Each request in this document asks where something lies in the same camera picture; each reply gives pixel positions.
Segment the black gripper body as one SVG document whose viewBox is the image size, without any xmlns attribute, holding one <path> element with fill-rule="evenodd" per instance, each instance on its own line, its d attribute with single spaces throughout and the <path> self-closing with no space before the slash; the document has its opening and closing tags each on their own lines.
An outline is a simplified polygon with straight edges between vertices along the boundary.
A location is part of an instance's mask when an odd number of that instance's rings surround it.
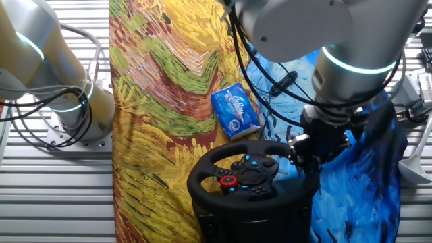
<svg viewBox="0 0 432 243">
<path fill-rule="evenodd" d="M 309 136 L 306 150 L 313 163 L 328 163 L 333 161 L 344 149 L 350 147 L 345 132 L 351 130 L 355 139 L 359 140 L 367 125 L 368 115 L 351 117 L 347 124 L 341 126 L 325 123 L 311 112 L 303 112 L 301 124 L 304 133 Z"/>
</svg>

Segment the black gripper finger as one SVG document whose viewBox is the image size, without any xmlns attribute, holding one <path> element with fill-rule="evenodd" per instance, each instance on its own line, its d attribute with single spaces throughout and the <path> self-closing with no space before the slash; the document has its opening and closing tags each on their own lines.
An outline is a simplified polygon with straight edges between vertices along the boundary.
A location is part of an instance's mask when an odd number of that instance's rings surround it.
<svg viewBox="0 0 432 243">
<path fill-rule="evenodd" d="M 304 159 L 308 156 L 311 137 L 308 134 L 294 136 L 288 140 L 290 159 Z"/>
<path fill-rule="evenodd" d="M 300 173 L 317 173 L 321 170 L 321 158 L 311 153 L 302 153 L 298 155 L 298 171 Z"/>
</svg>

